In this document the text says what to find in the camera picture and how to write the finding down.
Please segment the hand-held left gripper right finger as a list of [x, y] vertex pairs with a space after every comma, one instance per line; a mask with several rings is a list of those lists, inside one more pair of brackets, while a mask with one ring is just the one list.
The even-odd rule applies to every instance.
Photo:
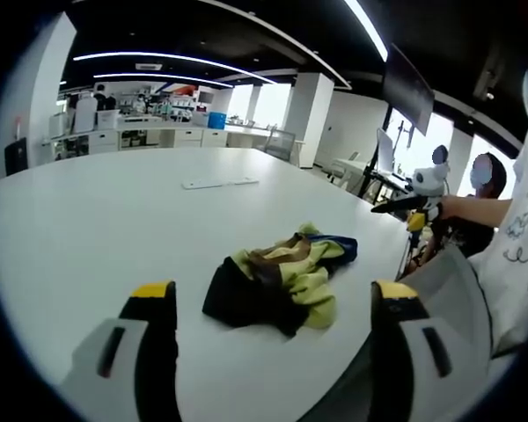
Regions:
[[371, 421], [453, 421], [484, 383], [484, 349], [411, 287], [371, 284]]

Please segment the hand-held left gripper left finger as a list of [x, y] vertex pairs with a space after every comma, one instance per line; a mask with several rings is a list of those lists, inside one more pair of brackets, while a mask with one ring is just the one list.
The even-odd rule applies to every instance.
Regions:
[[63, 397], [84, 421], [176, 421], [174, 281], [136, 289], [72, 354]]

